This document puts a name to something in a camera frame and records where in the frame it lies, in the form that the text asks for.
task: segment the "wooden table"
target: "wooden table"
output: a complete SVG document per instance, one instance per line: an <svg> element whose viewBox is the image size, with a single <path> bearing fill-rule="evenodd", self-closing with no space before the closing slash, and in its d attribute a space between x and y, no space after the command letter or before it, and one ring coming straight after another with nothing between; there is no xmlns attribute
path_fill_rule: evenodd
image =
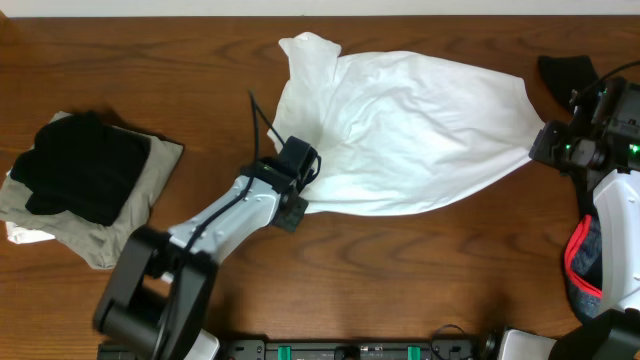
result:
<svg viewBox="0 0 640 360"><path fill-rule="evenodd" d="M150 224L182 222L251 160L246 90L273 116L288 79L278 39L303 31L343 54L410 50L523 77L545 120L569 116L537 75L538 55L588 54L600 73L640 58L637 17L0 20L1 169L56 111L112 107L185 144ZM266 136L262 144L273 151ZM569 179L533 163L426 214L311 215L294 235L264 229L233 253L207 327L417 338L445 323L480 333L506 322L560 336L578 325L560 268L577 220ZM55 241L0 241L0 359L94 358L91 316L108 278Z"/></svg>

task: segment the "wire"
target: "wire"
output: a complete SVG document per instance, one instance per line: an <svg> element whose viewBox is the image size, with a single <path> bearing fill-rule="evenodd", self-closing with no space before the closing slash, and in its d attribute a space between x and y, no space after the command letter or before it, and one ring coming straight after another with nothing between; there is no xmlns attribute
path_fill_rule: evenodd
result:
<svg viewBox="0 0 640 360"><path fill-rule="evenodd" d="M253 94L251 92L249 92L249 97L251 98L251 113L253 117L254 149L253 149L252 166L255 167L260 158L260 127L258 124L258 117L256 115L256 110L260 113L262 113L262 111L257 106L255 99L253 98ZM271 124L266 119L266 117L263 117L263 119L267 124L269 124L269 126L271 126ZM282 138L280 138L280 135L278 135L278 133L275 130L273 130L273 132L276 134L278 139L282 141ZM240 200L244 199L247 196L247 194L249 193L249 190L251 189L251 185L253 185L254 179L255 179L255 171L251 171L251 174L249 175L249 181L247 181L247 185L245 185L244 189L242 189L240 194L238 194L235 198L233 198L231 201L226 203L223 207L218 209L218 211L213 213L205 221L203 221L200 225L198 225L194 230L193 234L191 235L191 237L189 238L189 241L187 241L187 244L184 246L184 248L182 248L182 254L180 256L180 259L181 259L180 265L178 265L178 269L176 269L175 271L175 277L171 282L171 289L169 290L169 301L167 302L167 306L166 306L167 310L160 317L160 330L158 332L158 337L156 339L156 343L153 348L153 353L151 354L151 358L150 358L151 360L158 359L158 356L160 355L160 350L162 350L162 347L164 345L165 338L166 338L165 333L167 332L167 326L169 324L169 320L171 319L171 313L173 312L173 308L175 307L175 303L176 303L175 295L176 295L177 289L180 287L180 278L181 278L180 274L182 273L182 269L184 269L187 259L189 258L189 256L191 256L191 248L193 247L195 242L200 238L200 236L202 236L202 233L207 229L207 226L209 226L216 218L218 218L225 211L232 208L235 204L237 204Z"/></svg>
<svg viewBox="0 0 640 360"><path fill-rule="evenodd" d="M640 65L640 60L636 60L627 64L624 64L622 66L618 66L617 68L609 71L608 73L604 74L600 79L594 81L593 83L591 83L591 85L587 86L586 88L582 89L570 102L571 105L575 105L583 96L585 96L586 94L588 94L589 92L591 92L595 87L601 85L605 80L607 80L609 77L611 77L612 75L615 75L617 73L619 73L622 70L628 69L630 67L634 67L634 66L638 66Z"/></svg>
<svg viewBox="0 0 640 360"><path fill-rule="evenodd" d="M463 335L465 335L465 336L467 335L467 333L464 332L464 330L462 330L462 328L460 326L455 325L455 324L446 324L446 325L441 326L438 330L436 330L433 333L433 336L431 336L431 342L429 342L429 350L431 350L431 353L433 355L435 355L435 357L438 358L438 360L445 360L445 359L442 358L442 356L440 356L440 351L439 350L435 350L433 348L433 341L435 340L436 336L438 336L445 329L457 329L457 330L460 330L460 332ZM467 356L466 358L463 358L461 360L470 360L471 358L473 358L473 355Z"/></svg>
<svg viewBox="0 0 640 360"><path fill-rule="evenodd" d="M282 144L282 146L284 146L284 140L282 140L282 136L280 136L280 134L278 134L278 132L276 131L276 129L273 127L273 125L271 124L271 122L267 119L267 116L262 112L262 109L260 108L260 106L258 105L258 102L256 101L256 99L253 96L253 91L249 91L249 97L251 97L251 108L252 110L255 112L257 111L258 114L260 114L260 117L262 118L262 121L264 121L265 124L267 124L267 126L269 127L269 129L271 131L273 131L273 133L276 135L276 137L278 138L278 141L280 141L280 143Z"/></svg>

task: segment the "beige garment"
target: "beige garment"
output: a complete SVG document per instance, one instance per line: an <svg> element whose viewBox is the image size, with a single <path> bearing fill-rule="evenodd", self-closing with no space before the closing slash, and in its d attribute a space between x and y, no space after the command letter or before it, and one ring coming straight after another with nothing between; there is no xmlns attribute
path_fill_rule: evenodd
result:
<svg viewBox="0 0 640 360"><path fill-rule="evenodd" d="M57 113L52 121L67 115ZM58 241L82 256L94 269L112 268L129 235L146 224L149 209L158 199L182 154L181 145L162 141L155 136L145 136L151 141L149 157L113 225L92 223L70 211L56 215L33 215L25 208L33 192L10 176L6 177L0 190L0 219L55 235Z"/></svg>

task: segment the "wood grain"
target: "wood grain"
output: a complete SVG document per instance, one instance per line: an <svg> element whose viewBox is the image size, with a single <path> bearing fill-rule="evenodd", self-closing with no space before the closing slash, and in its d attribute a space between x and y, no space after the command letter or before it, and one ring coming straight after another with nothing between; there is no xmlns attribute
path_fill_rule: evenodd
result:
<svg viewBox="0 0 640 360"><path fill-rule="evenodd" d="M569 116L539 79L538 55L588 54L600 73L640 58L637 17L10 20L0 31L0 166L56 111L111 107L185 145L150 224L184 221L250 161L246 91L275 113L288 79L277 42L303 31L343 54L410 50L520 76L544 120ZM569 180L539 164L421 215L307 216L294 235L255 233L225 262L207 327L417 338L444 323L479 333L508 322L559 336L578 325L560 270L577 216ZM94 358L90 319L108 277L57 242L0 241L0 359Z"/></svg>

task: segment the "pile of clothing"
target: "pile of clothing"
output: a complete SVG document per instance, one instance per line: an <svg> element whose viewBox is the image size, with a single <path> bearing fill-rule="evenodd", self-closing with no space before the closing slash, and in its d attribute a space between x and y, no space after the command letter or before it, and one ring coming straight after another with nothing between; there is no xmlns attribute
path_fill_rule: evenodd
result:
<svg viewBox="0 0 640 360"><path fill-rule="evenodd" d="M181 145L106 125L93 112L57 113L7 174L0 219L15 242L55 237L92 268L112 268L181 154Z"/></svg>

